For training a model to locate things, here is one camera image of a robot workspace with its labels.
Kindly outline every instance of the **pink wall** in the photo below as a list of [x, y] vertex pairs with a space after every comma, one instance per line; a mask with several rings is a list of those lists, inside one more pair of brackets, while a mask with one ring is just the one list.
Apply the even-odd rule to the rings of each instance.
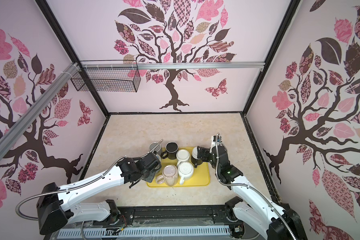
[[308, 239], [360, 239], [360, 1], [303, 1], [248, 116]]
[[[34, 1], [0, 1], [0, 137], [69, 64]], [[0, 162], [0, 238], [43, 238], [15, 206], [51, 182], [76, 181], [104, 120], [89, 92], [70, 81], [60, 90]], [[35, 203], [24, 214], [37, 216]]]

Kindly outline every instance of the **wall mural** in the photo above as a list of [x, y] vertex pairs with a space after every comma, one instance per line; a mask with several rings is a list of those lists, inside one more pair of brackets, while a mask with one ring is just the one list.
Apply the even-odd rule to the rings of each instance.
[[[223, 7], [223, 0], [173, 0], [174, 11], [169, 12], [172, 0], [123, 0], [131, 7], [120, 12], [116, 21], [117, 31], [122, 40], [116, 40], [114, 49], [124, 56], [124, 63], [136, 59], [139, 63], [200, 63], [200, 62], [230, 62], [236, 55], [226, 53], [234, 42], [223, 40], [229, 29], [224, 29], [228, 21], [228, 12]], [[197, 11], [195, 20], [190, 19], [191, 13]], [[131, 24], [124, 24], [125, 18]], [[196, 27], [194, 21], [204, 19]], [[150, 23], [148, 29], [139, 25]], [[136, 55], [128, 54], [134, 50]], [[220, 71], [217, 69], [197, 69], [196, 72], [187, 69], [167, 70], [140, 70], [140, 75], [145, 75], [147, 82], [152, 80], [156, 84], [165, 84], [172, 98], [160, 109], [172, 106], [181, 112], [178, 106], [189, 106], [179, 99], [173, 85], [174, 80], [188, 81], [189, 77], [196, 81], [211, 77]], [[218, 87], [206, 88], [213, 97], [226, 93], [226, 79]]]
[[[321, 5], [324, 1], [318, 0], [315, 4], [318, 2]], [[281, 184], [279, 165], [291, 145], [297, 144], [296, 154], [302, 155], [303, 164], [308, 164], [312, 159], [313, 183], [317, 186], [321, 180], [328, 196], [356, 221], [353, 196], [360, 207], [360, 191], [351, 191], [349, 186], [360, 190], [360, 163], [357, 159], [351, 161], [341, 155], [346, 152], [360, 153], [355, 145], [360, 142], [360, 6], [354, 8], [354, 27], [347, 19], [335, 19], [337, 40], [331, 37], [318, 39], [321, 53], [314, 53], [309, 45], [298, 64], [292, 62], [287, 66], [286, 80], [280, 83], [280, 90], [272, 97], [272, 102], [281, 110], [276, 119], [281, 122], [282, 144], [277, 155], [265, 149], [264, 152], [271, 160], [271, 174], [274, 169]], [[342, 52], [341, 45], [347, 45], [346, 52]], [[322, 61], [330, 64], [326, 66], [344, 68], [346, 75], [330, 67], [322, 68]], [[335, 112], [341, 113], [342, 117], [335, 118], [332, 114]], [[336, 143], [339, 148], [326, 148], [328, 143]], [[322, 161], [324, 167], [318, 166], [318, 161]], [[329, 171], [326, 169], [328, 166], [336, 171]], [[345, 177], [342, 173], [352, 173], [353, 176]], [[310, 207], [312, 230], [317, 234], [324, 232], [323, 239], [352, 239], [344, 231], [326, 226], [312, 201]]]

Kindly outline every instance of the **mug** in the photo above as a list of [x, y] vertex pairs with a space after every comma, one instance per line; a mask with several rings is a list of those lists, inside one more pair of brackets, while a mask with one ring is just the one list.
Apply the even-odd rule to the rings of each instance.
[[156, 183], [166, 183], [168, 186], [177, 184], [177, 168], [174, 165], [167, 165], [163, 169], [163, 173], [156, 177]]
[[189, 162], [189, 152], [185, 149], [181, 149], [177, 151], [176, 158], [177, 158], [176, 166], [178, 167], [179, 164], [182, 162]]
[[177, 146], [176, 142], [169, 142], [165, 146], [165, 151], [161, 154], [162, 159], [166, 159], [167, 157], [171, 160], [176, 159], [176, 153], [179, 147]]
[[[158, 144], [158, 142], [153, 142], [149, 145], [149, 151], [151, 151], [156, 145]], [[154, 151], [156, 151], [156, 153], [158, 155], [161, 155], [163, 153], [163, 150], [161, 149], [161, 145], [159, 144]]]
[[182, 162], [178, 167], [178, 174], [180, 177], [180, 185], [184, 184], [184, 181], [190, 179], [193, 175], [193, 166], [190, 162]]

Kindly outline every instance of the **black wire basket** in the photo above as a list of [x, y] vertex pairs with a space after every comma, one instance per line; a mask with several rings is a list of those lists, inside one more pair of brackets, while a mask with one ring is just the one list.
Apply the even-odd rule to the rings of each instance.
[[129, 66], [86, 67], [73, 75], [71, 81], [77, 91], [137, 92], [140, 74], [136, 60], [124, 61]]

